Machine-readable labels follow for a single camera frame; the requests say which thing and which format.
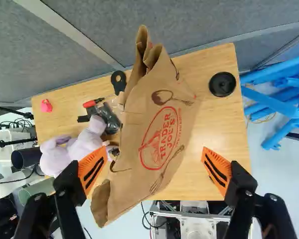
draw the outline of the drawing on bag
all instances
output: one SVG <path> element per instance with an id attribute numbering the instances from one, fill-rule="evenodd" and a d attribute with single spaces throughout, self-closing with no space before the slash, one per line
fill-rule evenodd
<path id="1" fill-rule="evenodd" d="M 173 96 L 174 96 L 173 91 L 170 91 L 170 90 L 158 90 L 158 91 L 154 91 L 152 93 L 151 99 L 158 106 L 162 106 L 162 105 L 166 104 L 166 102 L 168 102 L 168 101 L 182 102 L 182 103 L 184 103 L 187 106 L 191 106 L 194 103 L 193 101 L 180 100 L 180 99 L 174 98 Z"/>

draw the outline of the plush toy ear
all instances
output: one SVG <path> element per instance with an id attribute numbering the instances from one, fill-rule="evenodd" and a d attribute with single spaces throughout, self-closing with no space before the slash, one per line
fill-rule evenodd
<path id="1" fill-rule="evenodd" d="M 40 146 L 40 150 L 42 153 L 48 152 L 49 150 L 54 149 L 56 146 L 66 143 L 70 139 L 71 136 L 69 135 L 61 135 L 51 138 Z"/>
<path id="2" fill-rule="evenodd" d="M 89 131 L 101 135 L 103 134 L 104 130 L 106 128 L 106 123 L 100 116 L 93 115 L 90 118 L 89 122 Z"/>

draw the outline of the gray wall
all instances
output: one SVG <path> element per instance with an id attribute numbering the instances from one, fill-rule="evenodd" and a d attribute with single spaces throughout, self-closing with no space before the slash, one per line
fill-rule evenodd
<path id="1" fill-rule="evenodd" d="M 299 35 L 299 0 L 43 2 L 125 67 L 133 64 L 140 24 L 171 54 L 229 38 L 236 44 L 240 70 L 254 67 Z M 20 5 L 0 0 L 0 102 L 112 70 Z"/>

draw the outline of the stuffed animal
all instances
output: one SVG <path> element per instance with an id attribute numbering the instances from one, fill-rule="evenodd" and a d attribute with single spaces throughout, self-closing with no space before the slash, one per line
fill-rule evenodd
<path id="1" fill-rule="evenodd" d="M 73 160 L 80 161 L 102 146 L 106 146 L 107 152 L 109 152 L 116 146 L 107 146 L 107 141 L 101 140 L 105 128 L 104 120 L 100 116 L 93 115 L 90 118 L 89 126 L 82 130 L 77 138 L 61 135 L 44 142 L 40 147 L 42 172 L 56 178 Z"/>

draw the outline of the white tube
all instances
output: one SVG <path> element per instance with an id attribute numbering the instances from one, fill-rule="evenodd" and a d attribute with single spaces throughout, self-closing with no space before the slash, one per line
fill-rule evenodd
<path id="1" fill-rule="evenodd" d="M 21 171 L 15 172 L 8 177 L 0 179 L 0 182 L 7 182 L 7 181 L 14 181 L 18 179 L 23 179 L 31 174 L 32 170 L 25 168 Z M 37 175 L 35 172 L 31 175 L 31 177 L 20 180 L 17 182 L 11 182 L 11 183 L 3 183 L 0 184 L 0 198 L 8 196 L 10 193 L 12 193 L 15 189 L 22 187 L 23 185 L 30 183 L 34 180 L 37 180 L 41 178 L 41 176 Z"/>

